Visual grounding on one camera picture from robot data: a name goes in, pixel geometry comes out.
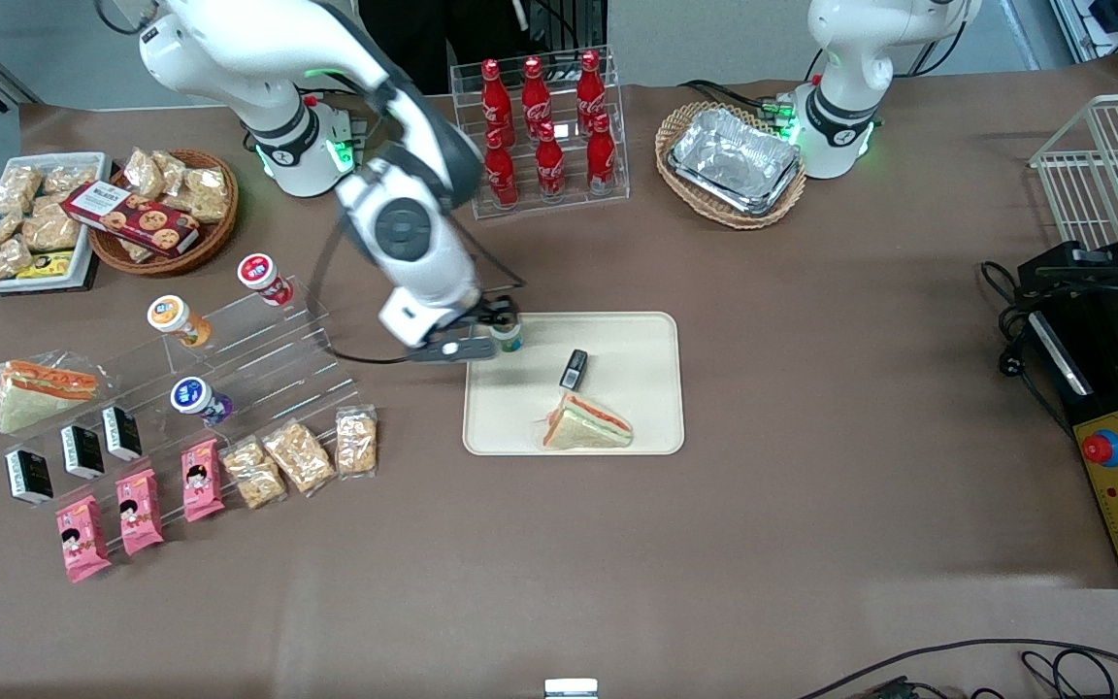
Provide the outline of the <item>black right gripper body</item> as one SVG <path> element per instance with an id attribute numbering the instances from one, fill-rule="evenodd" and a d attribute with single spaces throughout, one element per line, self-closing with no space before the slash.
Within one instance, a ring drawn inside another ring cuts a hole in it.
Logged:
<path id="1" fill-rule="evenodd" d="M 471 337 L 476 327 L 496 327 L 509 324 L 509 297 L 479 297 L 466 313 L 455 319 L 449 325 L 440 328 L 440 342 L 454 342 L 459 338 Z"/>

